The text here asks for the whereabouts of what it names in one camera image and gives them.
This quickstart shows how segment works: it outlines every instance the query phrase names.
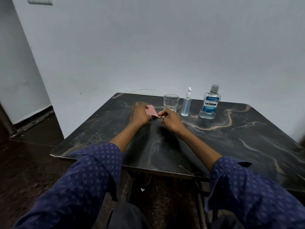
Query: bottle cap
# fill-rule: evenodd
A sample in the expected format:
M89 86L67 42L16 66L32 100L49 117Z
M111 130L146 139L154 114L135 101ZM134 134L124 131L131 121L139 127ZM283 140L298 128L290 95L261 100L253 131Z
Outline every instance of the bottle cap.
M219 89L219 86L216 85L216 84L213 84L212 87L211 87L211 92L217 93L217 92L218 92L218 89Z
M186 94L186 97L190 97L192 89L189 88L189 92Z

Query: hand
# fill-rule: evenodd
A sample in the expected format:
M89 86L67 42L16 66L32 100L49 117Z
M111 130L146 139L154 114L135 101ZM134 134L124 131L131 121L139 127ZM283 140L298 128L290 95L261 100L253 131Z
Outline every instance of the hand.
M146 114L145 109L148 109L146 103L135 103L135 105L132 107L132 113L130 115L129 124L137 124L139 127L144 124L147 124L151 116Z
M183 125L179 115L168 108L158 112L158 118L162 119L161 123L178 136L187 130Z

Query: white wall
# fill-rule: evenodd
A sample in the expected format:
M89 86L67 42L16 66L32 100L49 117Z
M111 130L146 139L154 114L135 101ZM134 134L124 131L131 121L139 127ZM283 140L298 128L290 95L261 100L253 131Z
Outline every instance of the white wall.
M13 1L65 137L116 92L212 84L305 134L305 0Z
M0 0L0 103L13 124L51 105L12 0Z

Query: glass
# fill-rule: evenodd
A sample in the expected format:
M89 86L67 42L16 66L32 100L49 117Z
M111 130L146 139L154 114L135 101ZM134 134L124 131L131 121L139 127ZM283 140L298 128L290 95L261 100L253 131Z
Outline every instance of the glass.
M163 96L163 108L164 109L168 108L176 112L179 99L180 99L179 96L173 94L167 94Z

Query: patterned sleeve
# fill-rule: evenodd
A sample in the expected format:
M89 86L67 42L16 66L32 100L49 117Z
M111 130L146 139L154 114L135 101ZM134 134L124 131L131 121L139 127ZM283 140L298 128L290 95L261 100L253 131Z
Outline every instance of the patterned sleeve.
M67 172L36 200L15 228L92 228L107 191L116 199L121 152L112 143L90 146Z
M305 208L279 184L245 168L250 163L220 158L210 173L205 210L233 212L245 228L305 228Z

